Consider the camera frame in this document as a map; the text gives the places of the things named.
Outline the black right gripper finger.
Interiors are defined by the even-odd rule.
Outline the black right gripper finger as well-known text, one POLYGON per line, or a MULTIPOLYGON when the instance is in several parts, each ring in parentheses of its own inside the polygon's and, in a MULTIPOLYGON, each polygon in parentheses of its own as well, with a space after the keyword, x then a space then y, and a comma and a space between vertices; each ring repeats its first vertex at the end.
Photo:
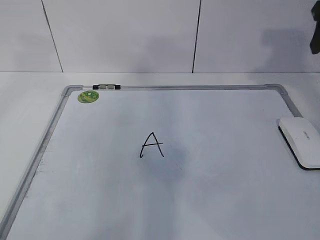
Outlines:
POLYGON ((315 21, 315 29, 309 47, 312 54, 320 53, 320 1, 317 0, 311 8, 311 15, 315 21))

